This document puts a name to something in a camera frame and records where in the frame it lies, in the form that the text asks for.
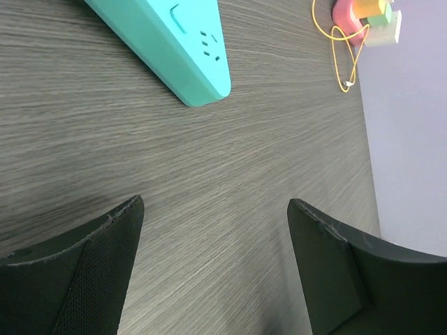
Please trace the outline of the white charger plug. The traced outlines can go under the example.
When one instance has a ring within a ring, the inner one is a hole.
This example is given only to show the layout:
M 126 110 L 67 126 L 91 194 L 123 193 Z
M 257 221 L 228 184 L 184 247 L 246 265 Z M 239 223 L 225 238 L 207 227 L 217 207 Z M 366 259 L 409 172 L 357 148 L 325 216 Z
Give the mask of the white charger plug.
M 390 24 L 371 27 L 365 39 L 367 47 L 376 47 L 382 45 L 397 44 L 400 39 L 400 30 L 402 25 L 402 11 L 394 10 Z

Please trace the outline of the teal triangular power strip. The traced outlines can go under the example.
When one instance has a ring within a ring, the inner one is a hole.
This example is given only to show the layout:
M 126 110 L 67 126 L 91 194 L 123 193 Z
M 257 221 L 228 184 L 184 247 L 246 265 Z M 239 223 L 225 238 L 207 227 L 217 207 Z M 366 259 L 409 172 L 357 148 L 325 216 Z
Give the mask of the teal triangular power strip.
M 95 0 L 88 6 L 189 107 L 231 91 L 217 1 Z

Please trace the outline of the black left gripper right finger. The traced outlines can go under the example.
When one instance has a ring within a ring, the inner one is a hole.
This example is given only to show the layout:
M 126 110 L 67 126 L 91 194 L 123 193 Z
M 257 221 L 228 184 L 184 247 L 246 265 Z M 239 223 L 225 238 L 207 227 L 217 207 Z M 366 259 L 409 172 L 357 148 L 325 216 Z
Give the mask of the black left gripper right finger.
M 446 259 L 392 244 L 300 199 L 288 226 L 314 334 L 445 334 Z

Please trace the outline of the pink triangular power strip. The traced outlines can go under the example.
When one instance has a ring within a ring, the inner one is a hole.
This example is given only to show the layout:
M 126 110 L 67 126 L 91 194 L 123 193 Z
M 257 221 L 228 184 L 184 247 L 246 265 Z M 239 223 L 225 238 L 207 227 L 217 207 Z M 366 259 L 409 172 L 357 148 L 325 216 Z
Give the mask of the pink triangular power strip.
M 337 0 L 332 9 L 332 20 L 346 36 L 350 36 L 365 25 L 368 25 L 364 16 L 358 17 L 357 12 L 360 12 L 368 1 L 354 1 L 354 0 Z

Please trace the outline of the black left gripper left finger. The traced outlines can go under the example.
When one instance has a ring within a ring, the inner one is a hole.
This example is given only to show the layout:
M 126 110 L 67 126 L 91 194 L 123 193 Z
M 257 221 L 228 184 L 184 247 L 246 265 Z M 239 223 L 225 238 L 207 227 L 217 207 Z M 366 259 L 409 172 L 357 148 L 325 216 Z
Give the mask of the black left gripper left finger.
M 2 334 L 116 334 L 145 205 L 136 195 L 1 258 Z

